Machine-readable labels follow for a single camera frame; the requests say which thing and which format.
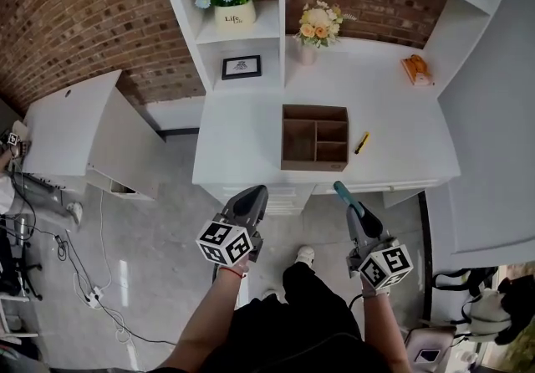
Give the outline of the person's right hand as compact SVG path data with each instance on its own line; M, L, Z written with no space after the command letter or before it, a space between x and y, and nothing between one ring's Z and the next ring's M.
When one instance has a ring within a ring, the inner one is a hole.
M366 278L361 279L362 283L362 296L364 299L369 299L376 297L381 294L390 294L390 289L388 287L383 289L376 289L373 285L371 285Z

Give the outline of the person's left hand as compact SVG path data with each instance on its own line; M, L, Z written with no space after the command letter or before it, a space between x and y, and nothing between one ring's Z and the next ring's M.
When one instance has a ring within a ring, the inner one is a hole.
M244 278L247 275L247 272L249 271L249 267L247 264L247 260L238 262L237 264L233 266L220 266L218 268L219 271L226 270L228 272L232 272L239 276L240 278Z

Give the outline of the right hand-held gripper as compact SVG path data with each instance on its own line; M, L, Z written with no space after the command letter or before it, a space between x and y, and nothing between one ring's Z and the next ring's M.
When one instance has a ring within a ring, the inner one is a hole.
M361 217L353 206L346 209L349 237L354 244L346 258L349 276L357 273L376 289L401 282L413 269L407 247L384 230L366 207Z

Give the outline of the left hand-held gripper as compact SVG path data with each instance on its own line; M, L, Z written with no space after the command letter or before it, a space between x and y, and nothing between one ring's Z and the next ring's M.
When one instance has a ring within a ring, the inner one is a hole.
M233 266L243 258L255 262L262 248L257 226L263 220L267 199L264 185L251 186L230 198L197 235L196 244L204 258L219 266Z

